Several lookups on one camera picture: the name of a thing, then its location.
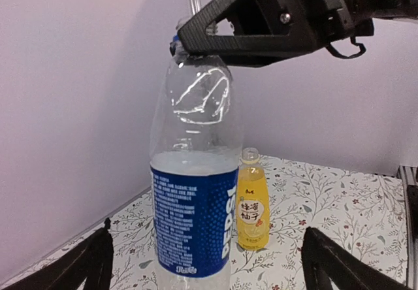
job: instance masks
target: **juice bottle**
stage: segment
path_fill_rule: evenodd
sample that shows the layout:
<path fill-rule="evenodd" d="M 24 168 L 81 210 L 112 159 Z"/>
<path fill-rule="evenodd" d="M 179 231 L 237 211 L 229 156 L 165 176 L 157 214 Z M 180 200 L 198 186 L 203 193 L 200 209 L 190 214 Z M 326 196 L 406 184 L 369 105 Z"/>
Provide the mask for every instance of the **juice bottle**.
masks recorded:
<path fill-rule="evenodd" d="M 236 192 L 238 243 L 246 250 L 259 250 L 267 245 L 270 232 L 267 180 L 257 149 L 246 148 L 241 160 Z"/>

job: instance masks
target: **leaf pattern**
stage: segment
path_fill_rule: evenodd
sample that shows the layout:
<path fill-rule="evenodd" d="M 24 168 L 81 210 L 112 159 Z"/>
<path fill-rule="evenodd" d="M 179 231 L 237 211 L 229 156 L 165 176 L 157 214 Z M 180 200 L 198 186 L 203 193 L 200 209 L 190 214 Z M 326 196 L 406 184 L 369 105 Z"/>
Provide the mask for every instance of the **leaf pattern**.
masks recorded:
<path fill-rule="evenodd" d="M 242 249 L 233 227 L 230 290 L 305 289 L 300 251 L 307 226 L 321 229 L 369 266 L 406 281 L 406 220 L 400 180 L 262 156 L 270 194 L 270 241 Z M 92 231 L 8 281 L 54 262 Z M 112 217 L 111 290 L 158 288 L 148 192 Z"/>

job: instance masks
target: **white circular label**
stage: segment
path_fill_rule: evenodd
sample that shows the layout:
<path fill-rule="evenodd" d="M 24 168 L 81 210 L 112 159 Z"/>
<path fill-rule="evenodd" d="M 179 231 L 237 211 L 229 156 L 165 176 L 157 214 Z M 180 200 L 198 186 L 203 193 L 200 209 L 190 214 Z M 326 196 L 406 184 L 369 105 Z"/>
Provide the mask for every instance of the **white circular label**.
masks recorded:
<path fill-rule="evenodd" d="M 257 223 L 264 212 L 264 206 L 259 201 L 240 201 L 238 205 L 238 217 L 244 223 Z"/>

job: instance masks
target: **water in bottle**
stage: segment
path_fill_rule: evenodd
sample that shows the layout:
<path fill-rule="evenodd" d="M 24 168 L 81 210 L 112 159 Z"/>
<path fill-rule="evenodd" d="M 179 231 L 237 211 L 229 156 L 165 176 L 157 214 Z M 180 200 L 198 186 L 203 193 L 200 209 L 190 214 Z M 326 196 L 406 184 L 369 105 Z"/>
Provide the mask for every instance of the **water in bottle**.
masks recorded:
<path fill-rule="evenodd" d="M 174 39 L 151 133 L 160 290 L 228 290 L 243 134 L 234 84 L 217 56 Z"/>

